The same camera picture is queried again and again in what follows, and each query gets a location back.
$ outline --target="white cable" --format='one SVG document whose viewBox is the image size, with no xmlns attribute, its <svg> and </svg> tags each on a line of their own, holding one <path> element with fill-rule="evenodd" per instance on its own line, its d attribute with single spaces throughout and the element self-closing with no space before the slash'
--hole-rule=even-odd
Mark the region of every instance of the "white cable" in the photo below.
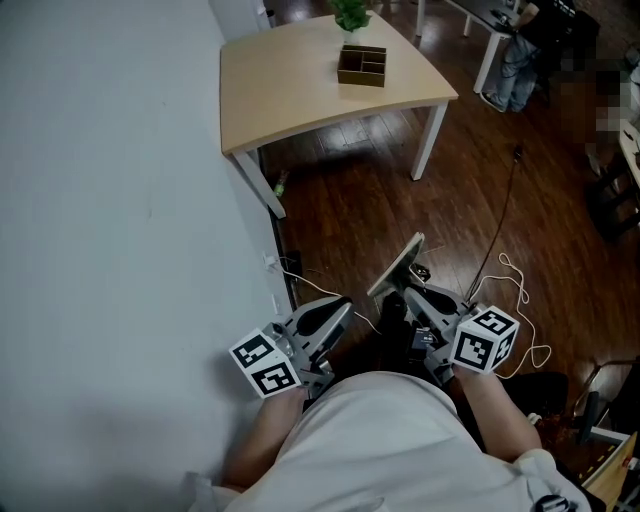
<svg viewBox="0 0 640 512">
<path fill-rule="evenodd" d="M 474 294 L 469 299 L 469 302 L 472 302 L 473 298 L 476 295 L 478 295 L 478 292 L 480 291 L 480 288 L 482 288 L 482 283 L 484 283 L 485 279 L 496 279 L 498 281 L 504 281 L 504 280 L 513 281 L 518 286 L 518 288 L 520 290 L 518 292 L 518 303 L 516 305 L 516 311 L 531 326 L 533 334 L 531 335 L 531 346 L 524 353 L 524 356 L 522 357 L 522 361 L 520 361 L 520 364 L 514 370 L 514 372 L 511 375 L 507 376 L 507 377 L 503 377 L 502 375 L 498 375 L 496 373 L 496 375 L 498 377 L 500 377 L 501 379 L 507 380 L 507 379 L 510 379 L 511 377 L 513 377 L 516 373 L 518 373 L 520 368 L 522 368 L 522 365 L 524 364 L 524 362 L 527 360 L 527 355 L 529 355 L 529 353 L 531 353 L 531 364 L 533 365 L 533 367 L 534 368 L 542 368 L 546 364 L 546 362 L 549 360 L 549 358 L 551 357 L 551 347 L 549 345 L 536 345 L 536 328 L 533 325 L 533 323 L 531 322 L 531 320 L 529 320 L 524 315 L 524 313 L 522 313 L 522 311 L 520 311 L 520 304 L 529 304 L 529 294 L 527 293 L 527 290 L 524 289 L 524 274 L 522 273 L 522 271 L 518 267 L 516 267 L 515 265 L 513 265 L 511 263 L 511 260 L 509 259 L 509 256 L 507 256 L 505 253 L 503 253 L 503 252 L 500 253 L 500 255 L 498 256 L 498 261 L 500 263 L 502 263 L 505 267 L 512 268 L 518 274 L 520 274 L 520 282 L 516 281 L 513 277 L 509 277 L 509 276 L 484 276 L 482 278 L 482 280 L 480 281 L 480 285 L 478 286 L 478 288 L 476 289 Z M 540 350 L 540 349 L 546 349 L 546 350 L 549 351 L 549 353 L 547 354 L 547 357 L 544 358 L 544 361 L 542 361 L 540 364 L 536 364 L 536 361 L 535 361 L 535 359 L 533 357 L 533 352 L 534 352 L 534 350 Z"/>
<path fill-rule="evenodd" d="M 300 277 L 298 274 L 294 274 L 293 272 L 288 272 L 288 271 L 286 271 L 285 269 L 283 269 L 282 267 L 276 267 L 276 266 L 273 266 L 273 268 L 278 269 L 278 270 L 279 270 L 280 272 L 282 272 L 283 274 L 286 274 L 286 275 L 291 276 L 291 277 L 295 277 L 296 279 L 300 279 L 300 281 L 303 281 L 303 282 L 307 283 L 309 286 L 313 286 L 313 287 L 314 287 L 316 290 L 318 290 L 319 292 L 325 293 L 325 294 L 327 294 L 327 295 L 333 295 L 334 297 L 341 297 L 341 295 L 340 295 L 339 293 L 330 292 L 330 291 L 328 291 L 328 290 L 325 290 L 324 288 L 320 288 L 317 284 L 312 283 L 312 282 L 311 282 L 311 281 L 309 281 L 308 279 L 305 279 L 304 277 Z M 360 318 L 362 318 L 365 322 L 367 322 L 375 332 L 377 332 L 380 336 L 382 336 L 382 333 L 381 333 L 378 329 L 376 329 L 376 328 L 373 326 L 373 324 L 371 323 L 371 320 L 369 320 L 366 316 L 361 315 L 361 314 L 360 314 L 360 313 L 358 313 L 357 311 L 354 311 L 354 313 L 355 313 L 355 315 L 356 315 L 357 317 L 360 317 Z"/>
</svg>

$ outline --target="person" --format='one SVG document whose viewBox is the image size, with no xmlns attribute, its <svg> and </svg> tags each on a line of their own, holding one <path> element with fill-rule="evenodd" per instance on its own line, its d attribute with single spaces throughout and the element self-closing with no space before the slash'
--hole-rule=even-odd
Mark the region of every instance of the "person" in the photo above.
<svg viewBox="0 0 640 512">
<path fill-rule="evenodd" d="M 304 414 L 304 390 L 267 398 L 212 488 L 217 508 L 207 510 L 590 510 L 497 377 L 454 373 L 486 454 L 440 389 L 409 375 L 364 373 Z"/>
<path fill-rule="evenodd" d="M 532 0 L 513 26 L 495 90 L 481 92 L 480 98 L 498 112 L 520 112 L 536 85 L 535 60 L 561 48 L 574 16 L 572 0 Z"/>
</svg>

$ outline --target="table leg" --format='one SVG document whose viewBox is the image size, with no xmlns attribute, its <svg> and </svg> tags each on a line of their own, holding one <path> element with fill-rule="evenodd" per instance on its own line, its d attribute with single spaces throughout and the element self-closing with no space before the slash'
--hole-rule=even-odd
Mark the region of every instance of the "table leg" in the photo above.
<svg viewBox="0 0 640 512">
<path fill-rule="evenodd" d="M 413 170 L 411 171 L 411 178 L 413 180 L 419 180 L 422 178 L 422 173 L 427 165 L 427 160 L 429 160 L 429 155 L 431 155 L 433 144 L 436 142 L 436 137 L 438 136 L 438 131 L 440 130 L 440 125 L 444 118 L 444 113 L 447 111 L 448 103 L 449 102 L 447 101 L 441 105 L 431 107 L 429 119 L 427 119 L 427 125 L 424 127 L 422 139 L 420 140 L 418 154 L 413 162 Z"/>
<path fill-rule="evenodd" d="M 489 44 L 487 45 L 487 51 L 484 52 L 484 59 L 482 61 L 482 66 L 480 66 L 480 72 L 478 73 L 478 78 L 476 79 L 476 83 L 473 86 L 473 92 L 480 94 L 482 92 L 482 88 L 484 87 L 484 82 L 487 80 L 487 75 L 489 74 L 489 69 L 491 68 L 491 63 L 493 62 L 493 58 L 496 55 L 496 50 L 498 49 L 498 43 L 500 42 L 500 34 L 497 32 L 491 32 L 491 37 L 489 38 Z"/>
<path fill-rule="evenodd" d="M 469 37 L 469 34 L 471 33 L 472 23 L 473 23 L 473 20 L 471 19 L 471 16 L 467 16 L 467 21 L 464 22 L 464 32 L 462 32 L 462 35 L 464 37 Z"/>
<path fill-rule="evenodd" d="M 237 151 L 233 154 L 236 158 L 240 167 L 247 175 L 247 179 L 253 185 L 258 195 L 262 198 L 262 200 L 267 204 L 271 211 L 275 214 L 279 219 L 283 219 L 287 216 L 284 212 L 284 208 L 278 201 L 278 198 L 271 190 L 271 187 L 267 183 L 260 167 L 256 164 L 253 159 L 247 154 L 246 151 Z"/>
<path fill-rule="evenodd" d="M 422 37 L 424 29 L 424 1 L 418 0 L 418 16 L 416 17 L 416 36 Z"/>
</svg>

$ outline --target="blurred person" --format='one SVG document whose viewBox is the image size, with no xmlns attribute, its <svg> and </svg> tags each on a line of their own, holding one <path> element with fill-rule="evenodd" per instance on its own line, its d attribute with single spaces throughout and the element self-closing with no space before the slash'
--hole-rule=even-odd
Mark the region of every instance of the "blurred person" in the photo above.
<svg viewBox="0 0 640 512">
<path fill-rule="evenodd" d="M 532 0 L 513 26 L 495 90 L 480 98 L 498 112 L 522 111 L 536 85 L 535 60 L 542 52 L 559 51 L 574 16 L 573 0 Z"/>
</svg>

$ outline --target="white shirt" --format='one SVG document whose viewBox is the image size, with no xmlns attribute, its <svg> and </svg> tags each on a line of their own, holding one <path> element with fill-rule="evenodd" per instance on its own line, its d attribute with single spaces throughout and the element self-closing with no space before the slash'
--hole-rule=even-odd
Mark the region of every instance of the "white shirt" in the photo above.
<svg viewBox="0 0 640 512">
<path fill-rule="evenodd" d="M 485 455 L 439 389 L 375 372 L 339 383 L 306 411 L 253 487 L 212 496 L 219 512 L 511 512 L 549 494 L 590 510 L 549 453 L 514 464 Z"/>
</svg>

